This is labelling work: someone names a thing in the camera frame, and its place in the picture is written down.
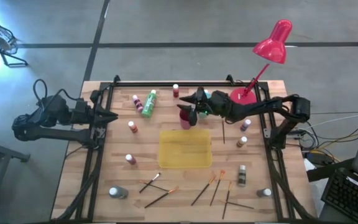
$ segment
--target yellow tray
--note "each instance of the yellow tray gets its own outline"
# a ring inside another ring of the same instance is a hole
[[[212,164],[209,130],[161,131],[158,159],[161,168],[208,168]]]

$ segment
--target lamp base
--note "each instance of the lamp base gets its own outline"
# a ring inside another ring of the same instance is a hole
[[[246,96],[244,95],[245,88],[236,88],[230,93],[230,99],[235,103],[247,105],[250,103],[256,103],[255,94],[250,91]]]

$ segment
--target pink cup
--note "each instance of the pink cup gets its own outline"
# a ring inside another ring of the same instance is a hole
[[[180,126],[185,130],[189,130],[191,128],[189,122],[189,114],[186,113],[186,111],[184,110],[180,110],[179,118],[180,118]]]

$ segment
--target green paint bottle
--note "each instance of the green paint bottle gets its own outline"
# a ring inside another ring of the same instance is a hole
[[[156,95],[157,91],[152,90],[149,95],[147,96],[146,99],[146,103],[143,107],[143,111],[142,111],[142,115],[145,118],[149,118],[152,116],[152,112],[153,112],[153,108],[154,108],[154,104],[155,104],[155,99],[157,98]]]

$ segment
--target paint bottle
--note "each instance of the paint bottle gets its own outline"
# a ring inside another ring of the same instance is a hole
[[[135,125],[135,123],[133,121],[128,122],[128,126],[129,129],[133,132],[136,133],[137,132],[137,126]]]
[[[136,164],[136,159],[131,154],[126,155],[125,159],[129,162],[130,165]]]
[[[242,132],[246,131],[247,128],[248,128],[250,125],[251,125],[251,120],[246,119],[246,120],[244,121],[244,123],[241,125],[240,130],[241,130]]]
[[[173,92],[173,97],[176,98],[176,97],[179,96],[179,86],[178,86],[178,84],[174,84],[172,92]]]
[[[240,165],[239,168],[239,179],[237,181],[238,186],[240,187],[245,187],[246,186],[246,166],[245,165]]]
[[[112,198],[125,199],[128,197],[128,190],[116,185],[113,185],[109,190],[109,195]]]
[[[247,142],[247,137],[241,137],[239,141],[237,142],[237,147],[242,147]]]
[[[142,105],[142,103],[140,102],[140,100],[137,98],[137,96],[136,96],[136,95],[133,95],[133,96],[132,96],[132,99],[134,100],[134,104],[135,104],[135,106],[136,106],[137,111],[138,111],[138,112],[142,112],[142,110],[143,110],[143,105]]]
[[[204,92],[205,92],[205,95],[206,95],[207,99],[211,98],[211,94],[209,94],[208,90],[204,90]],[[200,112],[198,114],[199,119],[205,119],[207,116],[208,116],[208,114],[202,113],[202,112]]]
[[[147,96],[146,99],[146,103],[143,107],[143,111],[142,111],[142,115],[145,118],[149,118],[152,116],[152,112],[153,112],[153,108],[154,108],[154,103],[155,103],[155,99],[157,98],[156,95],[157,91],[152,90],[149,95]]]
[[[258,195],[258,197],[269,197],[271,194],[272,191],[270,189],[261,189],[256,191],[256,195]]]

